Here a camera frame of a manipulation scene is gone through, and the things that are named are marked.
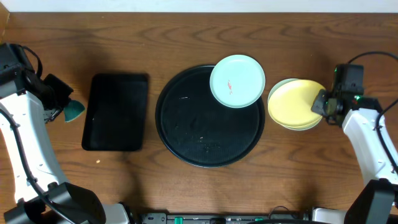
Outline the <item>green sponge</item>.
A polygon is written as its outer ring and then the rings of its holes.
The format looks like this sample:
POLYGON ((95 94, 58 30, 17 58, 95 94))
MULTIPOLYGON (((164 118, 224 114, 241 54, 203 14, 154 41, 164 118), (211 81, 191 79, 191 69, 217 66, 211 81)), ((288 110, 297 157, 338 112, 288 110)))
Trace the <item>green sponge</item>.
POLYGON ((71 100, 63 109, 65 122, 69 123, 79 117, 85 110, 85 106, 77 100, 71 100))

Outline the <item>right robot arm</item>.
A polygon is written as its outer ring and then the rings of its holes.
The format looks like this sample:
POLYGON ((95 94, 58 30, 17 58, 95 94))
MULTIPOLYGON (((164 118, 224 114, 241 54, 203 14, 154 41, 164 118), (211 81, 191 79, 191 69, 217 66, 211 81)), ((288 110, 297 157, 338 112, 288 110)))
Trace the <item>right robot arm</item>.
POLYGON ((365 187, 347 211, 312 210, 314 223, 397 223, 397 151, 375 98, 320 90, 312 111, 339 126, 354 149, 365 187))

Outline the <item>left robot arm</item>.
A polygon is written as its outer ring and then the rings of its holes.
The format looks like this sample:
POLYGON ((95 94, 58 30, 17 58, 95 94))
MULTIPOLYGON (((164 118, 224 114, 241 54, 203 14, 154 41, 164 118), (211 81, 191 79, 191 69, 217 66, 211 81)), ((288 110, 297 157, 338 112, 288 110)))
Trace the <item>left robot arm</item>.
POLYGON ((18 44, 1 44, 1 132, 11 160, 16 206, 6 223, 132 223, 122 203, 105 205, 61 170, 45 125, 61 112, 75 119, 84 106, 55 75, 42 76, 18 44))

